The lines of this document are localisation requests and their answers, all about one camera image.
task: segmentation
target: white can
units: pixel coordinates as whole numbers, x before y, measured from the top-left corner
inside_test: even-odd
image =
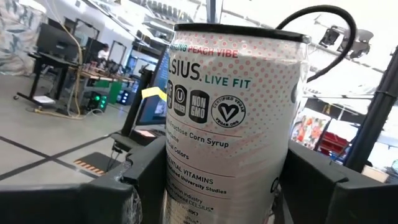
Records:
[[[175,31],[164,223],[266,223],[310,38],[219,24],[179,24]]]

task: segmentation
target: black wire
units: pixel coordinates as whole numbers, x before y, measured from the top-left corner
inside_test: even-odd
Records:
[[[120,153],[118,153],[118,154],[116,155],[116,157],[113,159],[113,162],[112,162],[112,164],[109,166],[109,169],[112,169],[114,163],[118,160],[119,155],[120,155]]]
[[[112,169],[112,166],[113,166],[114,163],[117,161],[117,159],[118,159],[118,157],[119,157],[119,155],[120,155],[120,153],[118,153],[118,154],[116,155],[116,157],[113,159],[113,153],[114,153],[114,151],[112,150],[112,152],[111,152],[111,158],[109,158],[108,165],[106,165],[106,172]]]
[[[114,151],[112,150],[111,157],[109,158],[108,164],[106,165],[106,172],[109,171],[109,165],[111,164],[111,161],[113,160],[113,153],[114,153]]]
[[[329,6],[329,5],[312,6],[312,7],[308,7],[308,8],[302,9],[300,11],[297,11],[297,12],[293,13],[292,15],[290,15],[285,20],[283,20],[275,29],[281,30],[288,23],[292,22],[293,20],[295,20],[301,16],[313,13],[313,12],[329,12],[329,13],[335,14],[335,15],[343,18],[347,22],[348,27],[349,27],[349,39],[348,39],[347,45],[344,48],[344,50],[342,51],[342,53],[337,58],[335,58],[335,60],[332,61],[331,64],[329,64],[326,68],[320,70],[314,76],[308,78],[307,83],[316,80],[317,78],[319,78],[322,75],[329,72],[334,66],[338,65],[347,56],[348,52],[351,50],[351,48],[355,42],[355,38],[356,38],[356,24],[355,24],[354,18],[346,10],[344,10],[340,7]]]

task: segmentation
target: certified vegan logo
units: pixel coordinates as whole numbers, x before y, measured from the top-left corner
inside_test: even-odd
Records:
[[[221,127],[233,128],[242,123],[246,115],[246,107],[235,96],[221,96],[212,104],[211,115],[214,121]]]

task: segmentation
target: celsius logo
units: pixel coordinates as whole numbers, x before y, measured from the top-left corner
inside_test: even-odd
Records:
[[[200,64],[198,63],[186,62],[175,58],[169,59],[169,72],[172,75],[181,76],[182,78],[200,80],[199,68]]]
[[[246,115],[246,107],[235,96],[221,96],[211,106],[211,115],[221,127],[233,128],[242,123]]]

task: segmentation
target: floor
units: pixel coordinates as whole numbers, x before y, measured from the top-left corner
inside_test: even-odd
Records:
[[[35,114],[30,102],[12,98],[17,91],[28,94],[31,83],[0,76],[0,185],[89,182],[96,175],[73,162],[92,152],[110,155],[109,134],[122,128],[128,108],[109,106],[81,121]],[[39,86],[38,92],[46,91],[49,82]]]

